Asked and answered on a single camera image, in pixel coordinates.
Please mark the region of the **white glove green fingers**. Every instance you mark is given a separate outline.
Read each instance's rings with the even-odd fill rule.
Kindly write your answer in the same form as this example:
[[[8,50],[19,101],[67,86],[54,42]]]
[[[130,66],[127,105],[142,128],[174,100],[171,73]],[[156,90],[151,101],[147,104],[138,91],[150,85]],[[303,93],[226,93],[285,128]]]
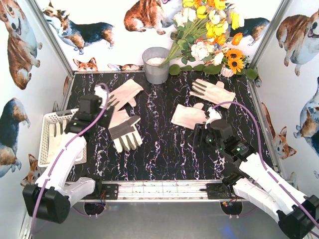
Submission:
[[[185,107],[178,104],[172,116],[171,123],[191,130],[196,124],[204,124],[207,121],[203,103],[196,103],[193,107]]]

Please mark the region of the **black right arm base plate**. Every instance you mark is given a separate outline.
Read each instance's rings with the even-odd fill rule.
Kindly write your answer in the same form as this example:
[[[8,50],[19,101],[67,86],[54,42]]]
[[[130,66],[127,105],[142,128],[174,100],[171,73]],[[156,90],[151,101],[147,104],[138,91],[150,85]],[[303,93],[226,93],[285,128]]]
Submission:
[[[232,199],[237,196],[234,193],[233,186],[242,177],[233,174],[225,177],[219,183],[207,183],[204,188],[201,188],[201,192],[207,194],[208,199]]]

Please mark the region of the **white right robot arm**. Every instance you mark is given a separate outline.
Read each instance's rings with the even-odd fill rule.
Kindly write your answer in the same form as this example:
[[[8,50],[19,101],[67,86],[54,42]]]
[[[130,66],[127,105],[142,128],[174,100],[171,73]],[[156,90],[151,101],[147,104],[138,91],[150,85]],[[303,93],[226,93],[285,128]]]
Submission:
[[[318,197],[306,196],[265,164],[248,142],[235,136],[226,120],[197,123],[193,146],[219,150],[234,166],[222,179],[222,188],[267,213],[288,238],[304,239],[319,225]]]

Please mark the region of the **grey striped work glove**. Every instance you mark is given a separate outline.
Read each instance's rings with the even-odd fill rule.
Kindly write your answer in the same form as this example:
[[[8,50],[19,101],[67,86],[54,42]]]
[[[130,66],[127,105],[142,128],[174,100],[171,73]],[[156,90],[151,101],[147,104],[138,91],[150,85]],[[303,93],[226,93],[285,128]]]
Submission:
[[[130,117],[126,110],[113,114],[109,125],[109,132],[118,153],[136,150],[143,144],[143,140],[136,128],[141,120],[137,115]]]

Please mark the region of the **long white glove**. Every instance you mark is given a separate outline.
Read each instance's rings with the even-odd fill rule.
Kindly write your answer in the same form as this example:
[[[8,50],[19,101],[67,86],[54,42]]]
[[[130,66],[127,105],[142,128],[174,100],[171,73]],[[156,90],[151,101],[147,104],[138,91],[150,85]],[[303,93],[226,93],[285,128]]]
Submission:
[[[68,123],[69,120],[64,119],[61,122],[49,125],[48,163],[55,160],[56,155],[60,152],[61,148],[75,136],[74,133],[64,132]]]

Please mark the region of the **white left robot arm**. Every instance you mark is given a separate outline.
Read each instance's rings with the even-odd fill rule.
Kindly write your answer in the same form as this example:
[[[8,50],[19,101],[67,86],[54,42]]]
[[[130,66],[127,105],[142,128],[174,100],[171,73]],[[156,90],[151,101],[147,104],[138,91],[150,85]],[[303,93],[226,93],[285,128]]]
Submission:
[[[109,95],[81,97],[78,111],[65,127],[55,160],[50,162],[35,184],[24,187],[22,195],[26,209],[34,220],[61,224],[75,203],[88,195],[97,196],[102,192],[100,179],[81,177],[70,185],[65,182],[76,158],[86,147],[89,130],[95,125],[109,126],[114,112],[114,107],[107,108],[109,98]]]

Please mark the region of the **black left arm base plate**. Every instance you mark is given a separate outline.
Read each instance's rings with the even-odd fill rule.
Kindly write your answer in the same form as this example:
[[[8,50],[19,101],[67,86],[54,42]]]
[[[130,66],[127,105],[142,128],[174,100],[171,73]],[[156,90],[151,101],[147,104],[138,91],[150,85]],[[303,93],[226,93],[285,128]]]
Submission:
[[[95,189],[92,194],[85,196],[84,200],[116,200],[118,198],[119,184],[104,183],[101,179],[95,180]]]

